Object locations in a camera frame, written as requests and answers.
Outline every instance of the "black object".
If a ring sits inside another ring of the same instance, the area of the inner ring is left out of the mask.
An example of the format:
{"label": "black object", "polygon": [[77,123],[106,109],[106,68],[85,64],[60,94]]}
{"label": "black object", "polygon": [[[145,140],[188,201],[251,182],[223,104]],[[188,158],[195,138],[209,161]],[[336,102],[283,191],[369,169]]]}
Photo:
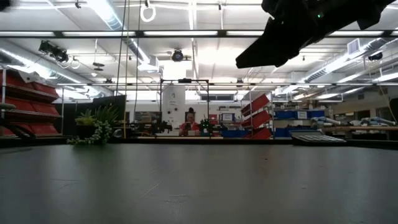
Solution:
{"label": "black object", "polygon": [[375,55],[372,55],[372,56],[369,56],[368,57],[368,59],[372,62],[372,61],[375,61],[375,60],[381,60],[383,58],[383,53],[382,52],[379,52],[378,54],[375,54]]}
{"label": "black object", "polygon": [[182,51],[179,49],[174,50],[172,60],[174,62],[181,62],[182,60],[184,60],[184,54],[182,53]]}
{"label": "black object", "polygon": [[112,105],[117,109],[118,117],[116,121],[124,120],[124,110],[126,109],[126,95],[121,96],[108,96],[93,99],[93,110],[97,110],[100,106],[110,106]]}
{"label": "black object", "polygon": [[178,80],[178,83],[192,83],[191,78],[182,78]]}
{"label": "black object", "polygon": [[357,21],[361,30],[380,20],[394,0],[263,0],[269,18],[265,31],[236,58],[238,68],[282,66],[300,50]]}
{"label": "black object", "polygon": [[236,80],[236,83],[243,83],[243,80],[239,78],[238,80]]}
{"label": "black object", "polygon": [[80,6],[80,4],[79,4],[79,0],[76,0],[75,6],[76,6],[76,8],[81,9],[81,6]]}
{"label": "black object", "polygon": [[0,0],[0,12],[11,6],[11,0]]}
{"label": "black object", "polygon": [[69,55],[67,54],[67,50],[52,45],[48,41],[42,40],[39,46],[39,52],[42,52],[43,54],[48,54],[50,55],[50,57],[61,63],[66,63],[69,61]]}

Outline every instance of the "red storage bin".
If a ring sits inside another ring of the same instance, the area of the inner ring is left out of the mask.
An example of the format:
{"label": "red storage bin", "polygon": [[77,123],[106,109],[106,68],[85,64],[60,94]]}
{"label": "red storage bin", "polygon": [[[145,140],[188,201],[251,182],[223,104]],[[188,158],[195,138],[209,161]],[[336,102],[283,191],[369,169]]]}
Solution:
{"label": "red storage bin", "polygon": [[19,87],[28,88],[34,90],[31,83],[26,83],[18,74],[18,72],[7,70],[7,77],[6,77],[7,85],[14,85]]}
{"label": "red storage bin", "polygon": [[[257,99],[253,100],[251,102],[251,111],[252,113],[259,110],[260,108],[266,106],[269,103],[268,97],[263,94]],[[242,110],[242,115],[243,116],[249,116],[250,115],[250,104],[246,105]]]}
{"label": "red storage bin", "polygon": [[32,102],[32,106],[36,112],[59,116],[58,111],[55,109],[54,105],[48,103]]}
{"label": "red storage bin", "polygon": [[33,130],[35,134],[58,134],[58,131],[55,129],[54,125],[50,123],[45,124],[30,124],[30,128]]}
{"label": "red storage bin", "polygon": [[[254,129],[258,128],[260,125],[269,121],[271,117],[267,113],[267,111],[261,111],[253,116],[253,127]],[[251,118],[248,118],[242,123],[242,127],[248,128],[251,127]]]}
{"label": "red storage bin", "polygon": [[27,100],[20,100],[17,98],[6,97],[6,103],[15,105],[17,110],[35,112],[31,103]]}
{"label": "red storage bin", "polygon": [[258,128],[255,129],[253,135],[250,133],[245,138],[249,139],[257,139],[257,140],[266,140],[272,136],[271,132],[267,128]]}
{"label": "red storage bin", "polygon": [[51,86],[48,86],[48,85],[43,85],[43,84],[40,84],[40,83],[37,83],[37,82],[33,82],[32,85],[33,85],[34,89],[37,90],[37,91],[41,91],[43,93],[48,93],[48,94],[51,94],[51,95],[58,96],[58,94],[55,91],[54,87],[51,87]]}

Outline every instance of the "shelving unit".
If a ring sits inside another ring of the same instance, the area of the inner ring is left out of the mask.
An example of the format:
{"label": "shelving unit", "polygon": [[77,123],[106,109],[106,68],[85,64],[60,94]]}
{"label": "shelving unit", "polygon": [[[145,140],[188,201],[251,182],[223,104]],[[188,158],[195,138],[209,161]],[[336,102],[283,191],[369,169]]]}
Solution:
{"label": "shelving unit", "polygon": [[[16,106],[14,110],[2,111],[3,118],[32,131],[37,137],[62,135],[53,126],[54,121],[63,118],[52,105],[59,98],[54,87],[36,82],[26,83],[13,70],[2,70],[0,81],[2,103]],[[14,137],[10,130],[3,127],[1,135]]]}
{"label": "shelving unit", "polygon": [[272,119],[272,116],[269,114],[269,110],[267,110],[267,105],[270,101],[265,94],[262,94],[255,100],[251,100],[250,91],[249,96],[250,103],[241,110],[242,117],[247,117],[242,122],[242,128],[250,130],[250,133],[245,136],[245,138],[269,139],[272,134],[266,127],[266,123]]}

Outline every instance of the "red shelf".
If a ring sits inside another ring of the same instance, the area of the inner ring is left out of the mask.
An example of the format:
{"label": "red shelf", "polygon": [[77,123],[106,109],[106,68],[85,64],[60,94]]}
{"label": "red shelf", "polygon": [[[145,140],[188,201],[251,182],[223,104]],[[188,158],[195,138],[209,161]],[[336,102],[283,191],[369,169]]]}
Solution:
{"label": "red shelf", "polygon": [[246,105],[242,110],[242,115],[243,116],[249,116],[251,112],[256,112],[260,108],[265,107],[269,103],[269,100],[265,94],[261,95],[257,99],[253,100],[251,102],[251,111],[250,111],[250,104]]}
{"label": "red shelf", "polygon": [[250,133],[245,138],[249,139],[269,139],[271,138],[272,134],[267,128],[257,128],[253,131],[253,135]]}
{"label": "red shelf", "polygon": [[267,113],[267,111],[261,111],[258,114],[255,114],[253,116],[253,126],[251,124],[251,118],[248,118],[247,120],[245,120],[242,123],[242,127],[243,128],[249,128],[252,126],[252,128],[256,129],[258,128],[260,125],[264,124],[265,122],[269,121],[271,119],[271,117],[269,116],[269,114]]}

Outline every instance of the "person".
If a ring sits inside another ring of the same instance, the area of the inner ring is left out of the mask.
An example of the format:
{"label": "person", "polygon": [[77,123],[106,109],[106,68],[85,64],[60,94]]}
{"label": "person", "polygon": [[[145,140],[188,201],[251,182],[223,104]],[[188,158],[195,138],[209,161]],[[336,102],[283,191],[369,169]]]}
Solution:
{"label": "person", "polygon": [[195,122],[195,111],[189,108],[187,113],[187,122],[180,126],[180,135],[187,136],[188,131],[195,131],[196,136],[200,136],[200,126]]}

